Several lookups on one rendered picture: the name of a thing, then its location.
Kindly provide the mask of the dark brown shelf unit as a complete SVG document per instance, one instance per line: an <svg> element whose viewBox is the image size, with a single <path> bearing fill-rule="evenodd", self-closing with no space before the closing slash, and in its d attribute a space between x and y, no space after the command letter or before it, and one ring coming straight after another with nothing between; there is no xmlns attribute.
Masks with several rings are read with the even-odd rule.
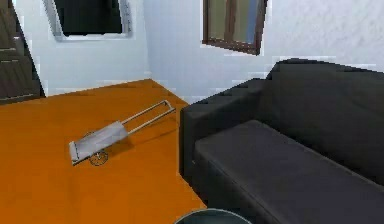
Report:
<svg viewBox="0 0 384 224"><path fill-rule="evenodd" d="M44 97L12 0L0 0L0 105Z"/></svg>

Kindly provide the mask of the black sofa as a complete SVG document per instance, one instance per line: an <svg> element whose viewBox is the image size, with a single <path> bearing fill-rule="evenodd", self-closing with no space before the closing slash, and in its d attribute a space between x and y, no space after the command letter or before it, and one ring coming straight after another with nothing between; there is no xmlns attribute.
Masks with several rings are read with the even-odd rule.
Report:
<svg viewBox="0 0 384 224"><path fill-rule="evenodd" d="M293 58L186 106L179 173L252 224L384 224L384 73Z"/></svg>

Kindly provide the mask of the grey hand trolley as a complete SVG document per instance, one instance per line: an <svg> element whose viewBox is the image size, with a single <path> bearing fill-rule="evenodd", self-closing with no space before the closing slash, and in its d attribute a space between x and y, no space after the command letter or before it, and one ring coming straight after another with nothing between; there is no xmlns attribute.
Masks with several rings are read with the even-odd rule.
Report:
<svg viewBox="0 0 384 224"><path fill-rule="evenodd" d="M125 128L125 125L131 120L134 120L135 118L161 105L167 106L168 110L154 117L153 119L146 121L143 124L133 128L132 130L127 130ZM168 100L162 100L157 104L154 104L151 107L146 108L145 110L126 118L123 121L117 120L101 129L88 132L82 138L76 141L71 141L69 143L69 154L71 164L75 166L85 160L88 160L93 166L101 166L105 164L109 159L109 155L106 152L106 149L108 147L127 138L128 136L136 133L144 127L149 126L153 122L161 119L162 117L174 111L175 108L170 104Z"/></svg>

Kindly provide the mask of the round dark glass table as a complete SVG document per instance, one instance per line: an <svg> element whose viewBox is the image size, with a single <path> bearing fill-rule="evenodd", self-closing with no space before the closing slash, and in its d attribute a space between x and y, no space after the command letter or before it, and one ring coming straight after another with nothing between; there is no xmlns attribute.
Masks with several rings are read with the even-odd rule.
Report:
<svg viewBox="0 0 384 224"><path fill-rule="evenodd" d="M223 209L201 209L192 211L173 224L252 224L246 218Z"/></svg>

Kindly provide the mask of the brown framed window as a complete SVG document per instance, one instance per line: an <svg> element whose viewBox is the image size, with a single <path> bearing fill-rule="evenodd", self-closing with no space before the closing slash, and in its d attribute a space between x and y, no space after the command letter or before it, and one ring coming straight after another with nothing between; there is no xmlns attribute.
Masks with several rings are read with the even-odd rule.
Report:
<svg viewBox="0 0 384 224"><path fill-rule="evenodd" d="M268 0L202 0L202 43L259 55Z"/></svg>

